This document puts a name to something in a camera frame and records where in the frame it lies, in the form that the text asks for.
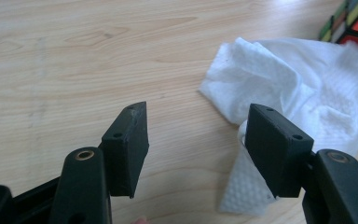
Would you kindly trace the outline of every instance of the screw hole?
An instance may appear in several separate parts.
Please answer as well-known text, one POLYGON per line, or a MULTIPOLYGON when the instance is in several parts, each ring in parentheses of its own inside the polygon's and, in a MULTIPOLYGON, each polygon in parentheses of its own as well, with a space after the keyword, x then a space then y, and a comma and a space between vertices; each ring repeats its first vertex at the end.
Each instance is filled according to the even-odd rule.
POLYGON ((346 163, 350 161, 346 156, 344 156, 339 152, 328 152, 327 156, 329 156, 330 159, 332 159, 333 161, 337 161, 337 162, 346 163))
POLYGON ((302 136, 301 135, 298 135, 298 134, 293 134, 293 137, 297 140, 301 140, 302 139, 302 136))
POLYGON ((85 161, 88 160, 89 158, 94 156, 94 152, 91 150, 84 150, 81 152, 78 152, 75 156, 75 159, 77 161, 85 161))
POLYGON ((86 220, 86 216, 83 213, 76 213, 72 215, 69 220, 68 224, 80 224, 86 220))

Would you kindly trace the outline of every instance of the wooden table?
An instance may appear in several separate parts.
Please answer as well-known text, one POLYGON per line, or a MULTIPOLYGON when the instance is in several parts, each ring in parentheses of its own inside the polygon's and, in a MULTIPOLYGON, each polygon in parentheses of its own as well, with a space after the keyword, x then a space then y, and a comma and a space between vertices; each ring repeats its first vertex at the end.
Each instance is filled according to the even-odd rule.
POLYGON ((0 1, 0 184, 18 195, 147 101, 150 148, 115 223, 305 223, 301 200, 222 214, 238 127, 198 92, 223 42, 316 38, 342 0, 0 1))

